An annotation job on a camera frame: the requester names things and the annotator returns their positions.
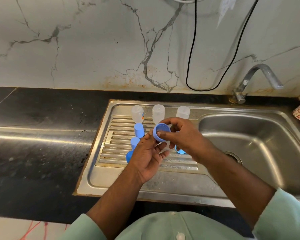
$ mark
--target forearm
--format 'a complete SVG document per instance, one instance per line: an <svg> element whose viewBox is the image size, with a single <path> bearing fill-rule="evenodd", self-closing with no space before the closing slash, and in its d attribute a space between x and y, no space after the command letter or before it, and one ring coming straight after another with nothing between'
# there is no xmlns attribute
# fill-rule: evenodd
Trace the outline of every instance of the forearm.
<svg viewBox="0 0 300 240"><path fill-rule="evenodd" d="M203 164L253 228L276 189L221 151L213 153Z"/></svg>
<svg viewBox="0 0 300 240"><path fill-rule="evenodd" d="M136 202L142 183L138 172L126 166L116 181L87 215L99 226L108 240L123 230Z"/></svg>

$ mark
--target hand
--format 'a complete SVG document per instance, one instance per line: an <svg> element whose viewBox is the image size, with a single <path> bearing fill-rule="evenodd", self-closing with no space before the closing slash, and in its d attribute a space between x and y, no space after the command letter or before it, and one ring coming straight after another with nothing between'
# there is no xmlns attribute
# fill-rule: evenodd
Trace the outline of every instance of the hand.
<svg viewBox="0 0 300 240"><path fill-rule="evenodd" d="M161 123L172 124L171 132L157 132L160 138L170 141L170 149L173 149L176 145L177 150L184 150L194 161L200 164L204 164L206 160L220 153L212 142L194 127L190 120L168 118L161 121Z"/></svg>
<svg viewBox="0 0 300 240"><path fill-rule="evenodd" d="M156 174L162 160L169 155L169 151L160 153L167 143L157 144L151 130L141 138L127 165L128 168L133 167L133 169L137 170L142 184L149 181Z"/></svg>

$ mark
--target shirt button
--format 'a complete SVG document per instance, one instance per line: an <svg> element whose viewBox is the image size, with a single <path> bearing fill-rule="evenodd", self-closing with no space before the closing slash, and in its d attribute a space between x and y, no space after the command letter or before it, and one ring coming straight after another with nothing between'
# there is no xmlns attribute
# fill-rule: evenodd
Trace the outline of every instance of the shirt button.
<svg viewBox="0 0 300 240"><path fill-rule="evenodd" d="M186 240L186 236L183 233L178 233L176 235L176 240Z"/></svg>

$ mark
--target translucent plastic bottle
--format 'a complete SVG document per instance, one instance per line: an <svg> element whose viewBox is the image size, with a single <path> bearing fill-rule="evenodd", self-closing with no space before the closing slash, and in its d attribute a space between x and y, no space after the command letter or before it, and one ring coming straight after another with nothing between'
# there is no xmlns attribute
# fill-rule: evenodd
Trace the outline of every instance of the translucent plastic bottle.
<svg viewBox="0 0 300 240"><path fill-rule="evenodd" d="M159 124L164 119L165 108L161 104L156 104L152 108L152 120L155 124Z"/></svg>
<svg viewBox="0 0 300 240"><path fill-rule="evenodd" d="M131 109L132 120L134 123L142 123L144 119L143 107L140 105L134 105Z"/></svg>
<svg viewBox="0 0 300 240"><path fill-rule="evenodd" d="M190 109L187 106L180 106L176 111L176 117L189 119Z"/></svg>

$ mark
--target blue bottle cap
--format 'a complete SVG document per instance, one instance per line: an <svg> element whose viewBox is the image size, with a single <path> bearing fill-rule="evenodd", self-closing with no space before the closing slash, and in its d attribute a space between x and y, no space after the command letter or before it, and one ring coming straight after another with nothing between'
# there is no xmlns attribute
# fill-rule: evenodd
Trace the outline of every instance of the blue bottle cap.
<svg viewBox="0 0 300 240"><path fill-rule="evenodd" d="M158 135L157 135L157 131L167 131L167 132L171 132L170 128L168 125L164 124L164 123L159 123L157 124L154 129L153 129L153 137L156 139L156 141L159 142L163 142L165 141L164 139L161 139Z"/></svg>
<svg viewBox="0 0 300 240"><path fill-rule="evenodd" d="M143 125L141 123L136 123L134 125L134 134L136 135L136 137L144 137L145 136L145 130L143 128Z"/></svg>
<svg viewBox="0 0 300 240"><path fill-rule="evenodd" d="M184 153L186 153L184 150L181 150L181 149L180 149L179 151L177 151L177 145L175 145L174 149L175 149L176 152L179 153L179 154L184 154Z"/></svg>
<svg viewBox="0 0 300 240"><path fill-rule="evenodd" d="M131 147L132 147L132 151L136 148L137 144L139 143L140 138L138 137L132 137L130 143L131 143Z"/></svg>
<svg viewBox="0 0 300 240"><path fill-rule="evenodd" d="M126 154L126 160L127 160L127 163L129 163L131 157L132 157L132 154L133 154L133 151L129 151L127 154Z"/></svg>

